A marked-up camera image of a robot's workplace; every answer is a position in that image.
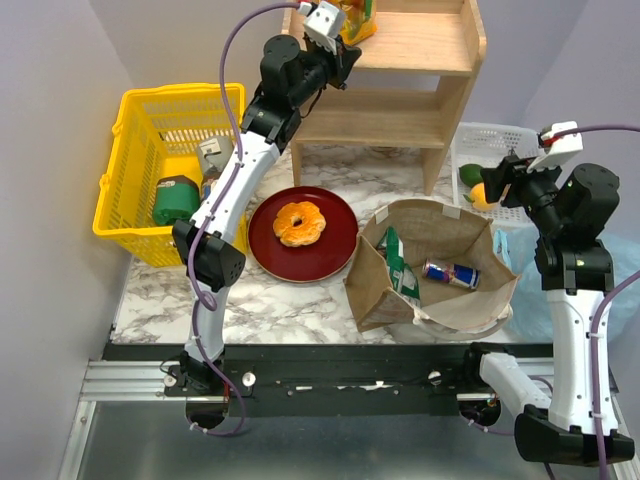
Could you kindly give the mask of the orange fruit with leaf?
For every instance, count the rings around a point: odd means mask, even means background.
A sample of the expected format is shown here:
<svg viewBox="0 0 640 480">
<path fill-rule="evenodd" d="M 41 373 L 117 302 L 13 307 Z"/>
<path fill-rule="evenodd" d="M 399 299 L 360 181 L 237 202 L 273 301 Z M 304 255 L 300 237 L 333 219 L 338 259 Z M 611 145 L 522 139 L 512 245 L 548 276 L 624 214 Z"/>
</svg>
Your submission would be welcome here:
<svg viewBox="0 0 640 480">
<path fill-rule="evenodd" d="M 466 202 L 477 211 L 487 212 L 499 207 L 498 202 L 489 202 L 486 198 L 485 183 L 473 186 L 468 194 L 463 195 Z"/>
</svg>

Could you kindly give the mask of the green lime fruit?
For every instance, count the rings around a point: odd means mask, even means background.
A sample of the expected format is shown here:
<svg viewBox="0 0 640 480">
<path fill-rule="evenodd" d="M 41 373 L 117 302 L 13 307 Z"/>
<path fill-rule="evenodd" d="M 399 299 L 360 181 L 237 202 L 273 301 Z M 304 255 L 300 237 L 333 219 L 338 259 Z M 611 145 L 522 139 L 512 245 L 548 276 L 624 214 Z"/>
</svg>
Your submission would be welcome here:
<svg viewBox="0 0 640 480">
<path fill-rule="evenodd" d="M 458 168 L 460 180 L 464 185 L 473 188 L 483 182 L 481 175 L 483 167 L 475 163 L 467 163 Z"/>
</svg>

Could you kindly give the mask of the yellow snack bag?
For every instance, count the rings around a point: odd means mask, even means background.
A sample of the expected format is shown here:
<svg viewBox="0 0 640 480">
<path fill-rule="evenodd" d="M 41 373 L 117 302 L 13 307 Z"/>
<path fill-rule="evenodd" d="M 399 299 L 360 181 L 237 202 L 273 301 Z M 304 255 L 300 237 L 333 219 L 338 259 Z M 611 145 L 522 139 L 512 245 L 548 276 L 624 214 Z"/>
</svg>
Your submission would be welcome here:
<svg viewBox="0 0 640 480">
<path fill-rule="evenodd" d="M 341 30 L 345 43 L 356 45 L 377 31 L 375 0 L 337 0 L 333 4 L 346 15 Z"/>
</svg>

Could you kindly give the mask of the brown paper grocery bag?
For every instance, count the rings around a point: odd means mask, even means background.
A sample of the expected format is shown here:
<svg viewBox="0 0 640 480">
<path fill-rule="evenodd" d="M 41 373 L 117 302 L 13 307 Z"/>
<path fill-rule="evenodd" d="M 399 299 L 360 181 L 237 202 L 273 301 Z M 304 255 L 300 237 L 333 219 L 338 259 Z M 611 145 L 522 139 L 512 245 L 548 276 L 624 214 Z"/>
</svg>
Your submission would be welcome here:
<svg viewBox="0 0 640 480">
<path fill-rule="evenodd" d="M 381 245 L 388 229 L 402 243 L 401 256 L 417 284 L 416 300 L 392 285 Z M 474 268 L 479 285 L 469 289 L 427 279 L 426 262 Z M 436 201 L 409 199 L 380 208 L 358 234 L 345 288 L 361 332 L 387 327 L 398 337 L 472 341 L 508 322 L 517 283 L 517 275 L 493 251 L 490 220 Z"/>
</svg>

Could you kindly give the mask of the light blue plastic bag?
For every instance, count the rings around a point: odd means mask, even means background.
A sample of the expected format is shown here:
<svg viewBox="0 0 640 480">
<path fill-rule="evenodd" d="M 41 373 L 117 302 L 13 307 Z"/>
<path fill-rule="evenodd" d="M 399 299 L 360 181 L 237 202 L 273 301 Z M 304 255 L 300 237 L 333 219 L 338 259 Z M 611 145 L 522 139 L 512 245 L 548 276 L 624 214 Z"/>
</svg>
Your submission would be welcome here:
<svg viewBox="0 0 640 480">
<path fill-rule="evenodd" d="M 552 320 L 546 293 L 541 289 L 541 276 L 534 254 L 538 231 L 524 227 L 494 233 L 494 252 L 520 277 L 511 300 L 511 330 L 527 342 L 549 343 Z M 615 283 L 620 284 L 639 270 L 639 244 L 614 234 L 604 233 L 601 240 L 614 261 Z M 608 325 L 608 338 L 613 341 L 639 312 L 639 283 L 634 282 L 613 300 Z"/>
</svg>

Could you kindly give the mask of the green snack packet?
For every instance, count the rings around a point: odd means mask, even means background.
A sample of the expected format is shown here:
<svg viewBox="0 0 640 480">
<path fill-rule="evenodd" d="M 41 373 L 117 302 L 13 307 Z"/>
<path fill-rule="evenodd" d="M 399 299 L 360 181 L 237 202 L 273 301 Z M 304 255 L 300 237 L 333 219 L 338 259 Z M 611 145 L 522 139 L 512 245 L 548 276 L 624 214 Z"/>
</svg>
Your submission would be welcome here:
<svg viewBox="0 0 640 480">
<path fill-rule="evenodd" d="M 386 229 L 376 250 L 385 259 L 393 290 L 414 307 L 420 307 L 418 280 L 404 259 L 404 244 L 393 227 Z"/>
</svg>

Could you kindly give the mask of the orange fluffy food item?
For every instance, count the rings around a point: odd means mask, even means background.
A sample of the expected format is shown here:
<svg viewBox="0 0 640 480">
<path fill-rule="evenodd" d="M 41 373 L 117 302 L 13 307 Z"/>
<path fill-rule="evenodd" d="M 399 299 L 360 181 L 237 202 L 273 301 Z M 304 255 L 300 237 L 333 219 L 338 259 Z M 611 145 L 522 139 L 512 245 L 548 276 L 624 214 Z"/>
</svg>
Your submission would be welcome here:
<svg viewBox="0 0 640 480">
<path fill-rule="evenodd" d="M 283 245 L 302 247 L 319 240 L 326 228 L 326 219 L 312 202 L 291 202 L 277 212 L 272 228 Z"/>
</svg>

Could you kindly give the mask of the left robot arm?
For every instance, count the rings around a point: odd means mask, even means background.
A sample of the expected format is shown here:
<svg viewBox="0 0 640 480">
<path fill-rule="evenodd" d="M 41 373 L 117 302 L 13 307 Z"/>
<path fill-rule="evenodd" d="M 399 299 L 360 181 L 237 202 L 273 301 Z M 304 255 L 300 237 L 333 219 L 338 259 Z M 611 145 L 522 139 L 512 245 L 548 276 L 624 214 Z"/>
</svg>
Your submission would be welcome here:
<svg viewBox="0 0 640 480">
<path fill-rule="evenodd" d="M 227 297 L 246 262 L 245 254 L 233 245 L 237 224 L 258 184 L 300 127 L 302 105 L 327 87 L 345 89 L 361 55 L 360 48 L 340 38 L 329 48 L 285 34 L 269 39 L 260 63 L 261 81 L 243 114 L 229 162 L 193 216 L 173 226 L 196 297 L 180 369 L 186 384 L 201 395 L 231 383 L 215 361 L 224 350 Z"/>
</svg>

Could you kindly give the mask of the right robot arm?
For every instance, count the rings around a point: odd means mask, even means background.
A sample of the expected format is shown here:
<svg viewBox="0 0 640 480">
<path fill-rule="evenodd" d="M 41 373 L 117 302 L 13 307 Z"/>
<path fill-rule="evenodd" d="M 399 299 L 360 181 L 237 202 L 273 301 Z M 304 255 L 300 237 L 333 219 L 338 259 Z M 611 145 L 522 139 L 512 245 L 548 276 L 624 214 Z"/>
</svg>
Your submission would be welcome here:
<svg viewBox="0 0 640 480">
<path fill-rule="evenodd" d="M 606 476 L 609 465 L 635 456 L 612 408 L 607 329 L 620 290 L 599 238 L 619 204 L 619 179 L 586 163 L 557 186 L 560 167 L 536 170 L 533 163 L 510 153 L 481 175 L 488 202 L 523 208 L 539 232 L 535 263 L 553 324 L 553 391 L 545 394 L 514 356 L 483 344 L 468 350 L 460 379 L 471 391 L 497 393 L 514 416 L 524 460 L 596 467 Z"/>
</svg>

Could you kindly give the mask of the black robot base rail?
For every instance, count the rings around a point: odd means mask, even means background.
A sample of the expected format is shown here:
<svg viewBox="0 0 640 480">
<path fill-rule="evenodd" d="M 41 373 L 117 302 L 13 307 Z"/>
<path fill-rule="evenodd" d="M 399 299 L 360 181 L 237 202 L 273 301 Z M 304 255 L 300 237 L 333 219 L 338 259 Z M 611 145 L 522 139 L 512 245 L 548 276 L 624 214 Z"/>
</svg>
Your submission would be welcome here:
<svg viewBox="0 0 640 480">
<path fill-rule="evenodd" d="M 202 426 L 267 417 L 456 416 L 492 424 L 545 409 L 553 373 L 544 344 L 240 345 L 208 366 L 178 345 L 108 343 L 111 362 L 150 364 L 158 395 Z"/>
</svg>

